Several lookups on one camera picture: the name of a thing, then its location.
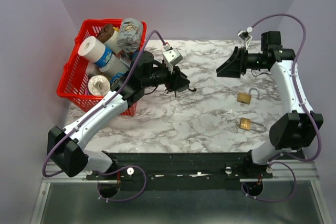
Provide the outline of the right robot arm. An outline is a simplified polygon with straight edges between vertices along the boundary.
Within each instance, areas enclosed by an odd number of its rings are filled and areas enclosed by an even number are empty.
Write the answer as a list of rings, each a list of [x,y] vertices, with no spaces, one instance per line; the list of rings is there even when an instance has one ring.
[[[218,77],[240,78],[248,69],[270,71],[280,94],[283,116],[270,127],[269,139],[249,152],[249,160],[241,165],[249,178],[260,172],[277,155],[310,146],[323,124],[323,116],[309,104],[298,75],[296,55],[281,44],[281,33],[268,31],[261,35],[261,52],[249,53],[252,29],[238,36],[243,47],[235,47],[232,55],[216,70]]]

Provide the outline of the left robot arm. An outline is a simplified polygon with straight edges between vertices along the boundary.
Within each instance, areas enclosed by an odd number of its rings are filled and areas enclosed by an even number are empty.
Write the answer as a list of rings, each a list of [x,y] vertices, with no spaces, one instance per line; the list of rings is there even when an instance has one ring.
[[[164,85],[167,92],[183,92],[190,81],[177,64],[183,59],[176,48],[163,53],[163,62],[141,50],[132,60],[131,69],[115,81],[108,93],[92,109],[72,124],[48,132],[47,159],[52,160],[60,171],[74,177],[81,171],[98,172],[104,179],[116,175],[116,166],[106,152],[90,152],[85,147],[111,119],[138,102],[145,89]]]

